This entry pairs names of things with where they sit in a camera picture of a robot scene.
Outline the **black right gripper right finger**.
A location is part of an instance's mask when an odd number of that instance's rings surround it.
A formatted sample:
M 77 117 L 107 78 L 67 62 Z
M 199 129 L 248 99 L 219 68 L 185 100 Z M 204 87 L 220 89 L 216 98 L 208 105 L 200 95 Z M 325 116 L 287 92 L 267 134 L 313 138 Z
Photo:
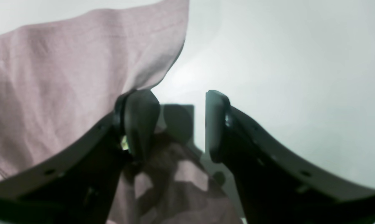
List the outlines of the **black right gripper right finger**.
M 375 223 L 375 189 L 293 153 L 215 90 L 206 93 L 206 151 L 233 174 L 249 224 Z

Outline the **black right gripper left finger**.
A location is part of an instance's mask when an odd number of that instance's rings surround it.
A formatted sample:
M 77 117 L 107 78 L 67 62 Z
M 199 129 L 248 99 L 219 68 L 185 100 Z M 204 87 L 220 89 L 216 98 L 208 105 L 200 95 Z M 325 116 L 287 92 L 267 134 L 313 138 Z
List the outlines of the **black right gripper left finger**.
M 67 149 L 0 181 L 0 224 L 105 224 L 122 169 L 149 156 L 159 113 L 151 90 L 120 95 Z

